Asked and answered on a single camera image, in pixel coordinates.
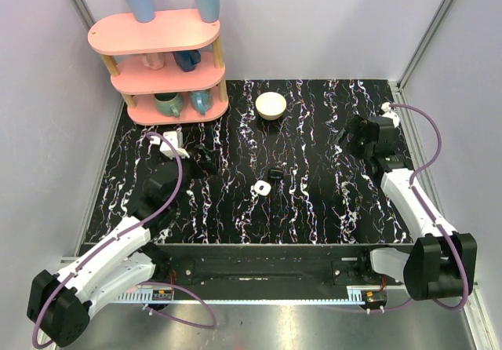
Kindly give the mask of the white square charging case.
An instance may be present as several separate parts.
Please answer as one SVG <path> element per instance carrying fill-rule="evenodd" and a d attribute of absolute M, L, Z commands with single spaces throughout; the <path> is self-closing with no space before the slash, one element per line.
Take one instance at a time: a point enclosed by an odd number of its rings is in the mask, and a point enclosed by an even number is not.
<path fill-rule="evenodd" d="M 260 196 L 268 196 L 271 191 L 271 185 L 266 181 L 259 180 L 253 185 L 253 190 Z"/>

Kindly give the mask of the black earbud charging case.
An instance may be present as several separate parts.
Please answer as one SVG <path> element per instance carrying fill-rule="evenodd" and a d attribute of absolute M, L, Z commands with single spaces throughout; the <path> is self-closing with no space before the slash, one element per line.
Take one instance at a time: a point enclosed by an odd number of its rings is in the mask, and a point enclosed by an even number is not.
<path fill-rule="evenodd" d="M 280 181 L 284 177 L 284 172 L 279 168 L 270 168 L 267 172 L 267 179 L 269 181 Z"/>

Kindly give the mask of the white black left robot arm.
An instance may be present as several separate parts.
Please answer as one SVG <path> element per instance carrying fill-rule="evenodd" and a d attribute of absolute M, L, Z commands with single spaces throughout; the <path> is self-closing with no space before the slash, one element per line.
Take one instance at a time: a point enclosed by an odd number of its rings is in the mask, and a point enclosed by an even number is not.
<path fill-rule="evenodd" d="M 31 282 L 27 303 L 27 317 L 35 325 L 33 347 L 67 347 L 102 308 L 138 285 L 155 290 L 152 298 L 140 303 L 149 312 L 162 309 L 177 289 L 178 273 L 171 256 L 154 239 L 175 217 L 177 203 L 190 183 L 216 171 L 201 148 L 186 159 L 176 155 L 160 163 L 114 230 L 59 271 L 40 271 Z"/>

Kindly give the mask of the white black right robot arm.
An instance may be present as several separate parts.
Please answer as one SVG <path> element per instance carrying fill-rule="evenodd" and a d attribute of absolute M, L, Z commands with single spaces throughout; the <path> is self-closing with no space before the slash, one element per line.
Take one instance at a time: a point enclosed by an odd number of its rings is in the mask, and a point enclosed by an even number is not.
<path fill-rule="evenodd" d="M 390 199 L 413 239 L 409 253 L 394 247 L 370 250 L 356 264 L 356 275 L 374 284 L 383 275 L 403 283 L 415 301 L 460 298 L 472 293 L 478 252 L 475 237 L 458 232 L 438 211 L 416 179 L 412 166 L 398 155 L 397 115 L 352 115 L 336 143 L 364 162 L 371 181 Z"/>

